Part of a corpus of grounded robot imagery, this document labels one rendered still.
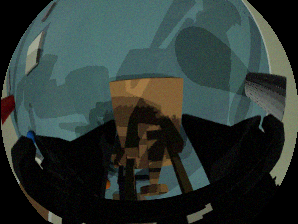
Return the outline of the blue ball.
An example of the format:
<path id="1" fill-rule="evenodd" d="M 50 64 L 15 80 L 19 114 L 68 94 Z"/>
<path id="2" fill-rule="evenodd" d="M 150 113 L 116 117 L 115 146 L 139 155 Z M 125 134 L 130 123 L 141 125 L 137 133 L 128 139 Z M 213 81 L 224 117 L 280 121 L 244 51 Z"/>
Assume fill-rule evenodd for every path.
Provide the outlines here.
<path id="1" fill-rule="evenodd" d="M 28 137 L 28 139 L 29 139 L 29 137 L 31 137 L 31 139 L 33 140 L 33 143 L 35 143 L 35 132 L 33 132 L 32 129 L 31 129 L 31 131 L 27 132 L 27 137 Z"/>

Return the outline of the red cup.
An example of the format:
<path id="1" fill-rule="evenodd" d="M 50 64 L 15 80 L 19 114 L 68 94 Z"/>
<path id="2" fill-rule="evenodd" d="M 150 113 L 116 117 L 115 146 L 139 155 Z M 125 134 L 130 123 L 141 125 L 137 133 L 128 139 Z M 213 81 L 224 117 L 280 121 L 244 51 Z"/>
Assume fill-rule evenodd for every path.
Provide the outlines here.
<path id="1" fill-rule="evenodd" d="M 7 121 L 7 117 L 11 115 L 11 112 L 13 112 L 13 108 L 15 108 L 15 99 L 13 99 L 15 96 L 8 96 L 4 97 L 4 99 L 1 99 L 1 109 L 0 109 L 0 119 L 1 123 L 5 123 Z"/>

